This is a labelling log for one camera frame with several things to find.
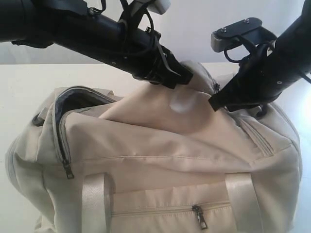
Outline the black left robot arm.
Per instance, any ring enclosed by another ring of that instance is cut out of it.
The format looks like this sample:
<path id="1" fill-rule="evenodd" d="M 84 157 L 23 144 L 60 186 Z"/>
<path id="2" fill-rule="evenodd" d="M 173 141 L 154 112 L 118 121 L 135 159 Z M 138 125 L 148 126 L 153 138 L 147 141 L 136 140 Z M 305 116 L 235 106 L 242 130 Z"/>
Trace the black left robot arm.
<path id="1" fill-rule="evenodd" d="M 192 72 L 160 44 L 153 22 L 139 28 L 144 16 L 159 15 L 168 0 L 121 1 L 118 20 L 89 7 L 84 0 L 3 0 L 0 3 L 0 40 L 14 45 L 45 49 L 60 45 L 127 73 L 135 79 L 168 88 L 187 85 Z"/>

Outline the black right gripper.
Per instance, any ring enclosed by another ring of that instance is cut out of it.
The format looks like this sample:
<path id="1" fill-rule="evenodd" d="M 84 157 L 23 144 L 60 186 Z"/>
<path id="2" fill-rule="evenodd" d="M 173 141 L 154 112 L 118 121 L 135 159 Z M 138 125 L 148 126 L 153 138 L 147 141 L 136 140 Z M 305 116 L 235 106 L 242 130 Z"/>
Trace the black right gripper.
<path id="1" fill-rule="evenodd" d="M 235 73 L 216 77 L 216 93 L 208 102 L 216 112 L 227 108 L 230 112 L 252 109 L 276 100 L 295 82 L 295 67 L 271 43 L 258 46 L 256 57 L 251 56 L 240 66 L 237 74 L 237 93 L 226 87 Z"/>

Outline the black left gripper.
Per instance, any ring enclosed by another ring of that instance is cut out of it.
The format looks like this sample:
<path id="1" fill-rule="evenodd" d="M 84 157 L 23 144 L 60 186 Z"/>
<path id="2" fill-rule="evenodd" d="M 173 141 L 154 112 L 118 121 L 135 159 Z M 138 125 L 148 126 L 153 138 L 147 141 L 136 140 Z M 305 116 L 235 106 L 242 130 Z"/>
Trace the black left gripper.
<path id="1" fill-rule="evenodd" d="M 169 89 L 187 85 L 193 73 L 160 44 L 160 38 L 161 34 L 155 30 L 135 30 L 123 56 L 123 70 L 137 80 Z"/>

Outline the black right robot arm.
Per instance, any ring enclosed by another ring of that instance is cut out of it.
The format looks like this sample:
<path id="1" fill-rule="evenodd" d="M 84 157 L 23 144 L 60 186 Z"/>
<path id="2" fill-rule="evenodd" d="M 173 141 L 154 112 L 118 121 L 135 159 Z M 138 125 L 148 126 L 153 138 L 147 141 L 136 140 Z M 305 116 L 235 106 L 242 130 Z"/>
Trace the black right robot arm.
<path id="1" fill-rule="evenodd" d="M 249 17 L 214 31 L 211 47 L 239 65 L 238 73 L 209 99 L 214 111 L 269 104 L 298 80 L 311 81 L 311 2 L 304 2 L 301 15 L 280 36 Z"/>

